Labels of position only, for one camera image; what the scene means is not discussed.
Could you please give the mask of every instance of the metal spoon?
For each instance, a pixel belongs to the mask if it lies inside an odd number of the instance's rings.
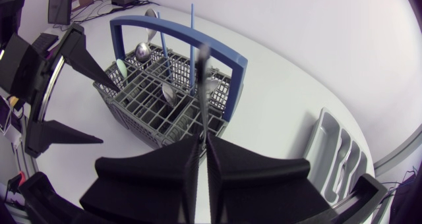
[[[163,82],[162,92],[166,101],[172,106],[175,107],[177,104],[176,91],[167,83]]]
[[[145,12],[145,16],[157,18],[157,13],[152,9],[148,9]],[[139,43],[135,48],[135,58],[139,62],[145,62],[149,60],[151,56],[151,49],[149,45],[152,38],[156,35],[157,31],[146,28],[146,33],[148,34],[148,41],[146,43]]]
[[[155,18],[158,17],[157,16],[157,13],[154,10],[152,10],[152,9],[146,10],[145,16],[151,16],[151,17],[155,17]],[[151,40],[152,40],[152,38],[156,35],[157,31],[156,30],[151,30],[151,29],[148,29],[147,28],[146,29],[146,33],[148,33],[148,41],[146,42],[146,44],[149,45],[150,42],[151,42]]]
[[[207,71],[206,62],[210,58],[210,48],[207,45],[199,47],[198,62],[196,69],[198,73],[198,95],[200,114],[202,116],[202,125],[204,126],[204,140],[202,141],[202,149],[206,147],[206,137],[208,135],[208,98],[206,93]]]
[[[346,154],[346,159],[344,160],[344,163],[342,165],[342,171],[340,171],[340,178],[338,179],[338,184],[337,184],[337,188],[336,188],[336,193],[338,194],[340,192],[340,189],[342,187],[342,183],[343,183],[343,178],[344,178],[344,173],[346,172],[346,165],[347,165],[347,160],[349,159],[351,150],[349,150]]]

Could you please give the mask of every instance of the black box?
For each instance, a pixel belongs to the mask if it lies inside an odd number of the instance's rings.
[[[111,0],[111,4],[121,6],[121,7],[128,7],[133,5],[139,0]]]

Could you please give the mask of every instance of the monitor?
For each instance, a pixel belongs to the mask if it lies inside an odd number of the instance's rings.
[[[48,23],[69,25],[71,23],[72,0],[49,0]]]

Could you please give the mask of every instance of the blue handle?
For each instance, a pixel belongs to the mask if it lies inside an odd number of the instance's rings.
[[[243,78],[245,77],[248,60],[244,56],[214,38],[178,23],[149,16],[120,16],[110,20],[111,38],[113,40],[116,59],[125,58],[121,26],[140,26],[157,30],[197,48],[204,43],[208,44],[210,46],[211,56],[231,68],[229,95],[223,114],[223,119],[230,121],[239,101]]]

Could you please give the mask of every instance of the white surface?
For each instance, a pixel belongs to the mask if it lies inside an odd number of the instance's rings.
[[[408,0],[151,0],[285,56],[334,92],[375,161],[422,122],[422,35]]]
[[[190,15],[153,6],[163,19],[188,26]],[[124,14],[144,14],[138,7],[104,16],[83,24],[86,46],[103,69],[115,60],[109,20]],[[368,173],[374,175],[373,162],[365,138],[344,104],[322,84],[273,51],[201,18],[197,30],[224,42],[249,60],[243,93],[223,138],[262,155],[277,158],[302,157],[322,107],[327,107],[368,154]],[[62,34],[58,29],[47,33]],[[144,28],[123,27],[126,52],[147,38]],[[152,43],[161,44],[159,34]],[[189,55],[189,45],[166,36],[169,48]],[[224,65],[213,59],[211,65]],[[149,152],[142,141],[124,129],[108,111],[92,81],[64,66],[52,93],[45,119],[55,119],[104,140],[103,144],[53,144],[38,159],[38,167],[49,177],[58,194],[79,205],[79,198],[97,178],[94,162],[104,157],[130,157]],[[208,181],[203,164],[198,180],[197,223],[210,221]]]

